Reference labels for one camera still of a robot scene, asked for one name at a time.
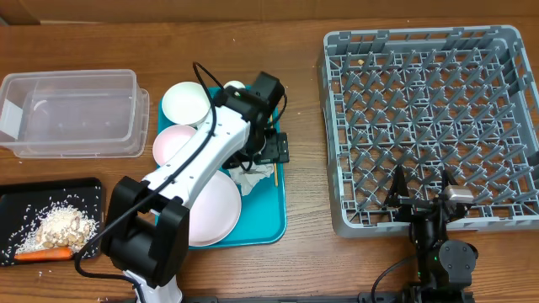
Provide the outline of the pink round bowl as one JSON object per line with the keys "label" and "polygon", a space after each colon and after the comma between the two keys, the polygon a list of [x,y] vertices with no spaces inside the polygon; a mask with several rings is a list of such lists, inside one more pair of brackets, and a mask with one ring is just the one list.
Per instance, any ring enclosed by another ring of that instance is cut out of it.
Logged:
{"label": "pink round bowl", "polygon": [[158,166],[170,160],[196,133],[188,125],[172,125],[160,132],[152,145],[152,155]]}

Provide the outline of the white paper tissue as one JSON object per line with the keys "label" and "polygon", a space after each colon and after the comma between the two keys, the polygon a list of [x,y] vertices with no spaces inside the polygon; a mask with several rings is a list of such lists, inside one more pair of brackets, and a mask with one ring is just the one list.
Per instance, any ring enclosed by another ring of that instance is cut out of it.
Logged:
{"label": "white paper tissue", "polygon": [[248,171],[241,167],[228,170],[232,181],[240,187],[241,195],[247,196],[251,193],[256,184],[263,178],[269,178],[274,173],[272,164],[254,164]]}

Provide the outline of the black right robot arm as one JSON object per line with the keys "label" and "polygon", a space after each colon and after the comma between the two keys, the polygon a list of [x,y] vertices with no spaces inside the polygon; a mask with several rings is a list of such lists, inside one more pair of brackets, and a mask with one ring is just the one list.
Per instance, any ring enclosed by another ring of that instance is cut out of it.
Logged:
{"label": "black right robot arm", "polygon": [[473,302],[473,293],[465,289],[472,284],[478,250],[470,243],[451,240],[447,233],[447,224],[463,218],[474,205],[472,191],[445,170],[439,194],[431,200],[413,198],[403,167],[398,165],[384,205],[398,210],[397,221],[409,223],[408,236],[415,254],[393,264],[376,279],[371,300],[378,300],[376,287],[387,274],[415,259],[419,280],[391,293],[391,302]]}

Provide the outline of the orange carrot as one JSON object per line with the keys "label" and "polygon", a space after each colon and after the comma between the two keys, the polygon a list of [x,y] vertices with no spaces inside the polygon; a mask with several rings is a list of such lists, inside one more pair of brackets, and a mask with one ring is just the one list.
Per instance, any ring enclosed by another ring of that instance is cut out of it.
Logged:
{"label": "orange carrot", "polygon": [[69,247],[54,247],[35,252],[25,252],[14,256],[14,260],[22,263],[38,263],[48,261],[64,261],[73,257],[74,252]]}

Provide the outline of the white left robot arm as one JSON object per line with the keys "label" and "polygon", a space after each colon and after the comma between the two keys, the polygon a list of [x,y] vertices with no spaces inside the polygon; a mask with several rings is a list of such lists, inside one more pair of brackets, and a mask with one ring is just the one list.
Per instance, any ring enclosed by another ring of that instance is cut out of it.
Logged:
{"label": "white left robot arm", "polygon": [[275,146],[283,135],[272,128],[283,100],[284,86],[266,72],[248,88],[180,82],[163,95],[167,118],[197,130],[142,181],[124,177],[116,184],[101,243],[120,278],[134,286],[136,301],[182,301],[175,275],[188,252],[191,210],[221,167],[288,161]]}

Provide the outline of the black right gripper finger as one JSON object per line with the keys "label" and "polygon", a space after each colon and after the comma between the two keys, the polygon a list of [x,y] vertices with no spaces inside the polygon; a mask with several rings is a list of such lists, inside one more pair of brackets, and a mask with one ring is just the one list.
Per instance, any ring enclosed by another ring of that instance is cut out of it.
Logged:
{"label": "black right gripper finger", "polygon": [[447,186],[450,185],[457,185],[457,181],[453,177],[451,171],[447,168],[445,168],[441,173],[441,187],[445,189]]}
{"label": "black right gripper finger", "polygon": [[404,176],[403,166],[397,165],[394,170],[392,185],[387,192],[384,205],[388,207],[400,207],[404,199],[409,198],[408,186]]}

